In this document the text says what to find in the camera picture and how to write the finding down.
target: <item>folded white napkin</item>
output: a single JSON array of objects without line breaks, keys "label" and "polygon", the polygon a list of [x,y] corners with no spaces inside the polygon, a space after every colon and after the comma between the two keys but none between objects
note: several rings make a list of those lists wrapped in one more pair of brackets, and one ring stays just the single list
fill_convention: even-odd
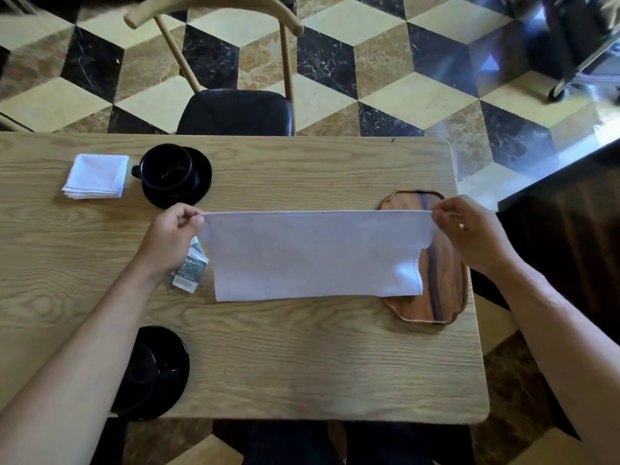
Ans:
[{"label": "folded white napkin", "polygon": [[76,156],[63,191],[72,199],[118,198],[127,174],[126,155]]},{"label": "folded white napkin", "polygon": [[430,211],[214,212],[200,239],[218,301],[419,295]]}]

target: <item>geometric floor pattern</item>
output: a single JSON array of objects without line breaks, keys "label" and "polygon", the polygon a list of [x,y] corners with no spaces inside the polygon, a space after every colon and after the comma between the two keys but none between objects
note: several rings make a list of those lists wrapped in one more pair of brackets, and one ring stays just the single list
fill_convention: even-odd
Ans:
[{"label": "geometric floor pattern", "polygon": [[[496,209],[620,134],[609,91],[547,103],[557,80],[532,67],[519,0],[283,2],[305,26],[289,46],[300,136],[446,139],[459,191]],[[175,133],[192,92],[153,21],[134,31],[123,7],[40,7],[0,13],[0,115],[35,132]],[[193,8],[164,22],[206,88],[283,93],[273,18]],[[491,414],[469,428],[429,428],[433,459],[586,463],[512,314],[479,295]],[[219,451],[211,431],[208,419],[132,425],[124,461],[164,464],[198,443]]]}]

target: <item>person's left arm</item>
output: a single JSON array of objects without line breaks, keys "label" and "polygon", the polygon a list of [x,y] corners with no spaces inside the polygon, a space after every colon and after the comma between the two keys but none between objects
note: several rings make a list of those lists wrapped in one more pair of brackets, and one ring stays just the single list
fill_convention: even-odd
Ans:
[{"label": "person's left arm", "polygon": [[125,373],[151,293],[180,266],[204,220],[176,204],[80,327],[0,414],[0,464],[87,464]]}]

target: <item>stack of folded napkins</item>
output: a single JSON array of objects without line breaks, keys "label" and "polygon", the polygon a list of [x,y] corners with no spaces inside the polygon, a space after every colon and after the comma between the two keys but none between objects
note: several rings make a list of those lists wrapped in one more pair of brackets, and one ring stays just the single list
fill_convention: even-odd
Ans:
[{"label": "stack of folded napkins", "polygon": [[76,156],[63,191],[72,199],[119,198],[127,174],[126,155]]}]

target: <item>dark pants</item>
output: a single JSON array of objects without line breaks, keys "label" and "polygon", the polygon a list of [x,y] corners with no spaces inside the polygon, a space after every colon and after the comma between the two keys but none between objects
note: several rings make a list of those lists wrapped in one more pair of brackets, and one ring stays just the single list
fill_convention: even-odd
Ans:
[{"label": "dark pants", "polygon": [[[415,425],[343,422],[347,465],[433,465]],[[258,421],[243,465],[342,465],[320,421]]]}]

